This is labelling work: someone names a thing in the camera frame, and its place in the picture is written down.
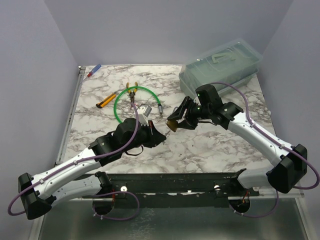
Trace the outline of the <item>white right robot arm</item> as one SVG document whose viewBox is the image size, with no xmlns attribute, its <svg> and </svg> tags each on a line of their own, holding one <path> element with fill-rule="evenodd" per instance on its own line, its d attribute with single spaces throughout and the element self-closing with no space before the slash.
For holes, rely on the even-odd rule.
<svg viewBox="0 0 320 240">
<path fill-rule="evenodd" d="M 233 102 L 223 103 L 211 84 L 200 86 L 195 92 L 199 103 L 186 96 L 167 118 L 172 131 L 194 130 L 201 120 L 210 120 L 246 140 L 270 162 L 268 167 L 238 171 L 230 183 L 234 195 L 241 196 L 253 187 L 272 187 L 287 194 L 307 173 L 307 164 L 301 160 L 307 157 L 303 145 L 293 146 L 249 121 L 241 107 Z"/>
</svg>

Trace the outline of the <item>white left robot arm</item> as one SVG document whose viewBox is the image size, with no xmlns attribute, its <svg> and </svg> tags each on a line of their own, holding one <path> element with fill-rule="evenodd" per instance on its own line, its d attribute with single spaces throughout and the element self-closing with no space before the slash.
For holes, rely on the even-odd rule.
<svg viewBox="0 0 320 240">
<path fill-rule="evenodd" d="M 45 172 L 18 177 L 18 192 L 28 220 L 48 213 L 59 201 L 71 197 L 98 195 L 107 197 L 111 185 L 98 176 L 78 181 L 77 178 L 119 160 L 122 154 L 138 147 L 154 148 L 166 140 L 152 121 L 141 125 L 127 118 L 114 131 L 98 137 L 75 157 Z"/>
</svg>

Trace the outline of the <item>brass padlock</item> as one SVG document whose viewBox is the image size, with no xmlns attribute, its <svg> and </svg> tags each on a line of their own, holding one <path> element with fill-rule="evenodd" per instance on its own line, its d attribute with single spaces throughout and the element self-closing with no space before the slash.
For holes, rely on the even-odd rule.
<svg viewBox="0 0 320 240">
<path fill-rule="evenodd" d="M 178 127 L 179 127 L 179 123 L 177 120 L 168 120 L 166 122 L 166 125 L 168 126 L 168 128 L 173 131 L 173 132 L 176 132 Z"/>
</svg>

